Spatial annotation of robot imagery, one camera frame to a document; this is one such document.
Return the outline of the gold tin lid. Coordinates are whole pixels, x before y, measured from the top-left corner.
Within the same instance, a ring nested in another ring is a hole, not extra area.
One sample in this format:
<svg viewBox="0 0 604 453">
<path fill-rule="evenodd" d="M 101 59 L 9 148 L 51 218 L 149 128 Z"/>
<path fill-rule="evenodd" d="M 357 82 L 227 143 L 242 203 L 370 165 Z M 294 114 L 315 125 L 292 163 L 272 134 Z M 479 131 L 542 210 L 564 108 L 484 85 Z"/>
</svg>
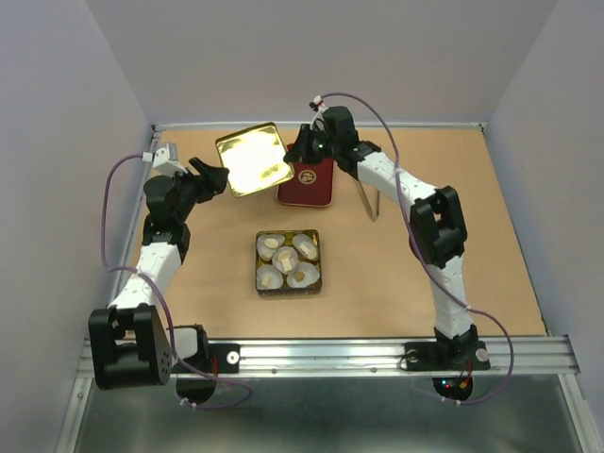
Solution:
<svg viewBox="0 0 604 453">
<path fill-rule="evenodd" d="M 227 180 L 234 197 L 258 193 L 294 177 L 293 166 L 284 160 L 287 146 L 275 123 L 227 134 L 215 141 L 215 147 L 229 171 Z"/>
</svg>

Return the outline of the steel serving tongs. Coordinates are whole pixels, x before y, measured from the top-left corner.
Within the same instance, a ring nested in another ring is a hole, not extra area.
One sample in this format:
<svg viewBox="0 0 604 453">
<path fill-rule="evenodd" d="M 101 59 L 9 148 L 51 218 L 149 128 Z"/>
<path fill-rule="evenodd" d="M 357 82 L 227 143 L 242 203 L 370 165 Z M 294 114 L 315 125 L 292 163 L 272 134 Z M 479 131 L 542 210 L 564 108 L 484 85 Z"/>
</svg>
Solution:
<svg viewBox="0 0 604 453">
<path fill-rule="evenodd" d="M 359 181 L 356 182 L 356 187 L 366 213 L 372 222 L 376 222 L 380 214 L 380 192 L 377 189 L 367 191 Z"/>
</svg>

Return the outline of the rectangular white chocolate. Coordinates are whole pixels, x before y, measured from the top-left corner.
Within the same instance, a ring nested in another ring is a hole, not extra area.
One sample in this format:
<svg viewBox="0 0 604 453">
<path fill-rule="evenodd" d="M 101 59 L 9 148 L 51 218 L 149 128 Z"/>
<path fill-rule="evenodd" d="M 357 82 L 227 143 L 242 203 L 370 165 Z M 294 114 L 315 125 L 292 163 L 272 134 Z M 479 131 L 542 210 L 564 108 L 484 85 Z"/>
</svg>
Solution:
<svg viewBox="0 0 604 453">
<path fill-rule="evenodd" d="M 305 243 L 300 245 L 300 249 L 306 254 L 309 259 L 314 257 L 314 251 L 310 249 Z"/>
</svg>

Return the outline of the square white chocolate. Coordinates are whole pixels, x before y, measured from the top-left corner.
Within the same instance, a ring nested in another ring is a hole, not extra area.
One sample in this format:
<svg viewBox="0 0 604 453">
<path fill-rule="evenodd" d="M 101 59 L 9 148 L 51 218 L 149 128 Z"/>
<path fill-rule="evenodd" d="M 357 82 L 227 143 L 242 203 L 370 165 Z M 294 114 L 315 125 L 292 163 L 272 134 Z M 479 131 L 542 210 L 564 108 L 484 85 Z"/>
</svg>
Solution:
<svg viewBox="0 0 604 453">
<path fill-rule="evenodd" d="M 290 260 L 282 260 L 281 265 L 285 274 L 289 274 L 293 270 L 292 262 Z"/>
</svg>

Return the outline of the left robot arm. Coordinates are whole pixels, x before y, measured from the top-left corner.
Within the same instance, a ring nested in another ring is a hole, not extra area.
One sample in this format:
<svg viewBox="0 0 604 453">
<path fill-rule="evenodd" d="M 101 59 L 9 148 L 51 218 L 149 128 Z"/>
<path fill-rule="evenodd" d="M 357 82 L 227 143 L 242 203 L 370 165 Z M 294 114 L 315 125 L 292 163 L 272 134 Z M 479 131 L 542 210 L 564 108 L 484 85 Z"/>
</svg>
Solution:
<svg viewBox="0 0 604 453">
<path fill-rule="evenodd" d="M 101 258 L 108 272 L 129 275 L 116 297 L 94 310 L 88 321 L 94 378 L 102 390 L 164 385 L 177 361 L 198 372 L 210 360 L 208 346 L 195 339 L 176 352 L 174 322 L 163 293 L 189 250 L 189 214 L 225 191 L 229 171 L 198 158 L 183 167 L 149 152 L 129 159 L 151 163 L 158 174 L 143 185 L 148 214 L 137 263 L 112 266 L 106 256 Z"/>
</svg>

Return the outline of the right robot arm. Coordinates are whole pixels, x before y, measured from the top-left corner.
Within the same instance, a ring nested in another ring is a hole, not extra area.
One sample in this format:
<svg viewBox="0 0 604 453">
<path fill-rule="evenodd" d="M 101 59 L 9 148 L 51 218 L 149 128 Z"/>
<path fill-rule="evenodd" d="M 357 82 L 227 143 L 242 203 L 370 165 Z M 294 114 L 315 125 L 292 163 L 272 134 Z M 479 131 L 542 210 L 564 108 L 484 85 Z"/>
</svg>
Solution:
<svg viewBox="0 0 604 453">
<path fill-rule="evenodd" d="M 343 172 L 396 202 L 409 233 L 411 251 L 430 279 L 435 307 L 435 360 L 455 368 L 478 340 L 462 278 L 467 228 L 459 195 L 437 188 L 402 169 L 376 144 L 360 139 L 346 107 L 316 107 L 284 161 L 315 165 L 333 159 Z"/>
</svg>

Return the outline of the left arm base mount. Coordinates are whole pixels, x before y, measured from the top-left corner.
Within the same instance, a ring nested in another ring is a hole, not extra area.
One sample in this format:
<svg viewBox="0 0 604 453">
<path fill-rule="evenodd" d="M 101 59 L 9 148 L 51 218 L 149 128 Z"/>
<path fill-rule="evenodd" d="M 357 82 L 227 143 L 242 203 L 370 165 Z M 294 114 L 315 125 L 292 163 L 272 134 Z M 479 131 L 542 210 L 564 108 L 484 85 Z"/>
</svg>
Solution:
<svg viewBox="0 0 604 453">
<path fill-rule="evenodd" d="M 240 370 L 241 347 L 236 343 L 209 341 L 206 330 L 200 325 L 181 326 L 175 328 L 176 352 L 189 365 L 213 374 L 235 375 Z M 216 394 L 217 383 L 194 375 L 177 361 L 173 375 L 186 375 L 176 379 L 176 394 L 189 403 L 196 405 L 208 403 Z"/>
</svg>

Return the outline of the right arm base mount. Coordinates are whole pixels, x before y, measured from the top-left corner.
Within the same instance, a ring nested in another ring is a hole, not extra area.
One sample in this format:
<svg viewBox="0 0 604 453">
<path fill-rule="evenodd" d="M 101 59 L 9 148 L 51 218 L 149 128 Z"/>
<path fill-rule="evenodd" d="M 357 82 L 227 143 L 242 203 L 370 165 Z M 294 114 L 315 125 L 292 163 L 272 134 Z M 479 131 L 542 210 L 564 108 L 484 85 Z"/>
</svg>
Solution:
<svg viewBox="0 0 604 453">
<path fill-rule="evenodd" d="M 467 338 L 439 337 L 435 342 L 404 344 L 399 367 L 410 372 L 436 372 L 432 378 L 435 392 L 449 400 L 465 402 L 473 390 L 473 373 L 491 369 L 485 343 Z"/>
</svg>

